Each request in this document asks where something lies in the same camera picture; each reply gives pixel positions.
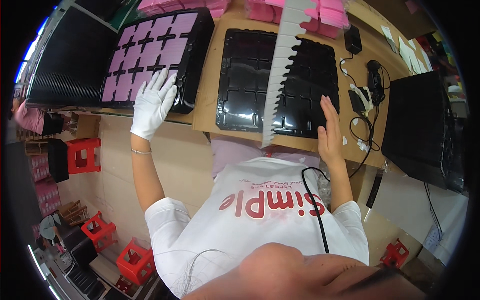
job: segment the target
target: person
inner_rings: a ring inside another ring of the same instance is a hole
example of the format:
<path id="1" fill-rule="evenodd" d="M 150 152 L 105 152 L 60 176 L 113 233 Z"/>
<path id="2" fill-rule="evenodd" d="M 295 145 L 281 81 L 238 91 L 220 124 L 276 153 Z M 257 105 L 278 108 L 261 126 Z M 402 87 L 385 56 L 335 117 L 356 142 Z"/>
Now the person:
<path id="1" fill-rule="evenodd" d="M 167 73 L 164 69 L 154 74 L 137 94 L 131 146 L 133 179 L 155 267 L 176 297 L 424 297 L 395 271 L 368 266 L 367 238 L 341 155 L 338 115 L 329 97 L 322 96 L 320 102 L 326 128 L 318 128 L 318 151 L 330 172 L 331 213 L 318 196 L 317 174 L 305 172 L 313 199 L 301 177 L 308 164 L 318 163 L 315 154 L 282 148 L 281 153 L 267 153 L 245 140 L 220 137 L 211 141 L 215 185 L 190 219 L 182 202 L 165 196 L 151 155 L 152 137 L 177 92 L 175 75 L 162 87 Z M 180 184 L 188 188 L 188 181 Z"/>
<path id="2" fill-rule="evenodd" d="M 54 245 L 55 243 L 62 244 L 61 236 L 68 233 L 71 228 L 67 221 L 56 211 L 43 218 L 40 222 L 40 237 L 36 240 L 36 244 L 40 250 L 45 250 L 49 245 Z"/>
<path id="3" fill-rule="evenodd" d="M 68 130 L 69 117 L 57 113 L 46 113 L 38 108 L 26 108 L 25 101 L 18 98 L 12 101 L 9 120 L 14 117 L 20 127 L 36 132 L 40 135 L 51 135 Z"/>

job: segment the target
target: silver bangle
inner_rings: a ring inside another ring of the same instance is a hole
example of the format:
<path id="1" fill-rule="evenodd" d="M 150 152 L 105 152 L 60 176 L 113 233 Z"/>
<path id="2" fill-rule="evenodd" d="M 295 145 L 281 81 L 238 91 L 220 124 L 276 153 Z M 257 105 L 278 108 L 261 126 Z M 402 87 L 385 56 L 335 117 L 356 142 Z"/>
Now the silver bangle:
<path id="1" fill-rule="evenodd" d="M 152 153 L 152 150 L 150 150 L 150 151 L 148 151 L 148 152 L 141 152 L 141 151 L 134 150 L 134 149 L 132 148 L 132 152 L 135 153 L 135 154 L 146 155 L 146 154 L 151 154 L 151 153 Z"/>

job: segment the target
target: tiled floor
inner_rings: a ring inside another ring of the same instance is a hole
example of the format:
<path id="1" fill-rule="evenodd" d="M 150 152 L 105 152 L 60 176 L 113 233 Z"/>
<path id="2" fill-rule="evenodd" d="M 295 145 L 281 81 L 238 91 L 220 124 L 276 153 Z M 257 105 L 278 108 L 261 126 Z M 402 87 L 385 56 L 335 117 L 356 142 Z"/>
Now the tiled floor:
<path id="1" fill-rule="evenodd" d="M 109 247 L 117 255 L 132 236 L 149 241 L 148 229 L 133 185 L 130 152 L 131 118 L 102 116 L 99 137 L 102 140 L 99 159 L 102 171 L 70 175 L 58 184 L 62 203 L 81 200 L 91 216 L 102 212 L 107 222 L 117 227 L 118 244 Z M 72 139 L 64 132 L 63 140 Z M 164 123 L 152 141 L 153 159 L 166 196 L 184 201 L 191 216 L 210 195 L 212 151 L 202 132 L 190 126 Z M 366 200 L 372 187 L 375 169 L 368 168 L 359 196 L 362 219 L 368 208 Z M 411 259 L 421 245 L 384 217 L 370 211 L 364 222 L 370 247 L 370 265 L 377 265 L 388 243 L 397 238 L 409 248 Z"/>

